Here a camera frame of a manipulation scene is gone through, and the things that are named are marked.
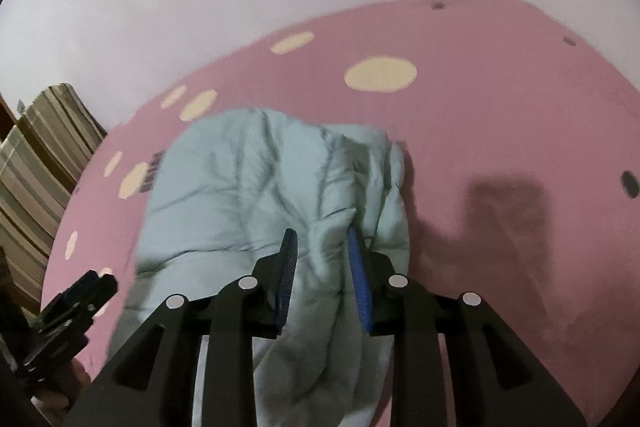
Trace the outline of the person's left hand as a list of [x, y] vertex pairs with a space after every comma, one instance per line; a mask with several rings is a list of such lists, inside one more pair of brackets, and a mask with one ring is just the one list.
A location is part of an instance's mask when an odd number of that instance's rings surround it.
[[85, 366], [77, 359], [73, 359], [67, 364], [63, 376], [67, 378], [65, 388], [60, 383], [54, 383], [52, 389], [41, 388], [30, 398], [30, 403], [50, 426], [62, 425], [72, 403], [91, 384], [91, 377]]

